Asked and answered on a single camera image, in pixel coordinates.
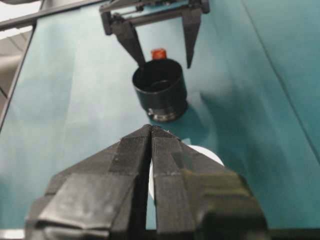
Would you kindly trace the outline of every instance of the black container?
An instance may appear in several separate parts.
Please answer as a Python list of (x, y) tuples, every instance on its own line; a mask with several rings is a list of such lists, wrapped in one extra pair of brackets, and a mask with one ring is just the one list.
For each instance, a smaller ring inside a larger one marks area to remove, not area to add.
[(171, 59), (146, 62), (132, 77), (142, 108), (157, 122), (170, 122), (187, 108), (187, 89), (180, 64)]

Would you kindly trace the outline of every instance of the black cup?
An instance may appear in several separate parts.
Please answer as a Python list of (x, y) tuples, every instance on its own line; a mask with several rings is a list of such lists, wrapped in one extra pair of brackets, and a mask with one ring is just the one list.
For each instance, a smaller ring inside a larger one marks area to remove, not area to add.
[(187, 89), (180, 64), (171, 59), (148, 61), (132, 77), (142, 108), (157, 122), (170, 122), (187, 108)]

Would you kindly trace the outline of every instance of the white round object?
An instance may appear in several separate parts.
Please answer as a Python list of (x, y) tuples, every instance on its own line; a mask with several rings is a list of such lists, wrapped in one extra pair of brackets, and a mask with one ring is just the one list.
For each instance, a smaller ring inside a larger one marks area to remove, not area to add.
[[(196, 145), (188, 145), (190, 148), (196, 150), (197, 152), (207, 156), (208, 158), (212, 159), (213, 161), (217, 162), (218, 164), (225, 166), (221, 159), (214, 154), (212, 151), (209, 149), (202, 147), (202, 146), (196, 146)], [(154, 187), (154, 170), (153, 170), (153, 164), (151, 161), (150, 164), (150, 171), (149, 171), (149, 193), (152, 197), (152, 199), (155, 199), (155, 187)]]

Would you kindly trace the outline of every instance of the red object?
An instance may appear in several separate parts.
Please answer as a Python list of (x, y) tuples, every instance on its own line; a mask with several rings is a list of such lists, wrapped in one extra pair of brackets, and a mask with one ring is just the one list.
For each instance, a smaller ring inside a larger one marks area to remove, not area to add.
[(152, 59), (166, 59), (167, 58), (167, 52), (164, 48), (156, 48), (151, 50)]

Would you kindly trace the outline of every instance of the teal surface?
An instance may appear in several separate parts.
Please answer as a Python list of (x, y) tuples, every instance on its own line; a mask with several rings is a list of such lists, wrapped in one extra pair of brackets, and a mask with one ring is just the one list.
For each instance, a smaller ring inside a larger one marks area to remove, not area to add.
[[(181, 19), (138, 28), (147, 59), (164, 47), (184, 70), (189, 108), (162, 126), (242, 174), (271, 228), (320, 227), (320, 1), (210, 4), (191, 69)], [(98, 7), (38, 21), (0, 133), (0, 228), (23, 227), (53, 174), (150, 122)]]

